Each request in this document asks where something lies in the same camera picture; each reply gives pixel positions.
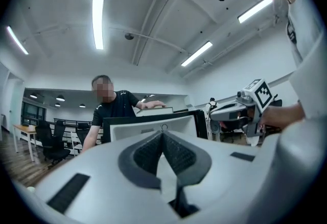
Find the table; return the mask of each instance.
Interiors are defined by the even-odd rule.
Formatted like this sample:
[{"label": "table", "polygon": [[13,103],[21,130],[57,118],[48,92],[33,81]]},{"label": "table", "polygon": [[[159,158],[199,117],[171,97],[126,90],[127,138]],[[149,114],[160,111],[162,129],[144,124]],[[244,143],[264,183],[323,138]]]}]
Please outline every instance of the table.
[{"label": "table", "polygon": [[[14,144],[15,144],[16,152],[18,152],[16,137],[20,140],[20,135],[21,135],[20,132],[21,131],[27,134],[27,142],[28,142],[28,145],[29,145],[31,160],[34,161],[32,145],[31,145],[31,134],[36,134],[35,126],[30,125],[30,126],[27,127],[27,126],[23,126],[23,125],[14,125]],[[36,147],[36,138],[35,138],[35,136],[34,136],[34,146]]]}]

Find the linear led light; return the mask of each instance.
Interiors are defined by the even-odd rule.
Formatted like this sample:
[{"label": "linear led light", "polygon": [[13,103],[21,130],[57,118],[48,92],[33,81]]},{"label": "linear led light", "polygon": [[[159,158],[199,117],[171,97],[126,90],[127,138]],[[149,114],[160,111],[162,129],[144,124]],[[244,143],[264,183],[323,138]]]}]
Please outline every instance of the linear led light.
[{"label": "linear led light", "polygon": [[27,52],[27,50],[22,46],[22,44],[19,42],[18,38],[16,37],[15,33],[12,31],[11,27],[8,26],[7,30],[10,34],[10,36],[13,38],[13,40],[16,42],[16,44],[19,46],[19,48],[26,54],[28,55],[29,53]]},{"label": "linear led light", "polygon": [[104,0],[92,1],[92,22],[93,22],[93,35],[94,42],[97,50],[103,49],[102,39],[102,12]]},{"label": "linear led light", "polygon": [[202,46],[196,53],[194,53],[191,57],[189,57],[182,66],[187,66],[190,64],[193,60],[195,60],[198,56],[200,56],[203,52],[205,52],[207,49],[212,47],[212,43],[208,41],[204,46]]},{"label": "linear led light", "polygon": [[271,4],[272,2],[273,2],[273,0],[263,0],[263,1],[259,2],[258,4],[254,5],[248,11],[246,11],[245,13],[243,13],[241,16],[238,17],[239,22],[243,23],[248,18],[252,17],[257,12],[259,12],[260,10],[262,10],[263,8],[265,8],[266,6]]}]

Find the wooden floor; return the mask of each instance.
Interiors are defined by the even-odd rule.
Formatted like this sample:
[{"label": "wooden floor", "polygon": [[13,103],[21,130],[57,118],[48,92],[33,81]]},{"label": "wooden floor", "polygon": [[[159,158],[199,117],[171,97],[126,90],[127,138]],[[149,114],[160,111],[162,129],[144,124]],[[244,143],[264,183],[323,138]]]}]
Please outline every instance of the wooden floor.
[{"label": "wooden floor", "polygon": [[66,160],[48,170],[51,161],[44,161],[41,147],[35,147],[32,144],[35,159],[32,162],[27,141],[19,140],[17,142],[18,153],[16,153],[13,137],[4,130],[2,134],[3,141],[0,141],[1,162],[12,179],[19,181],[26,187],[34,187],[47,174],[74,158],[69,155]]}]

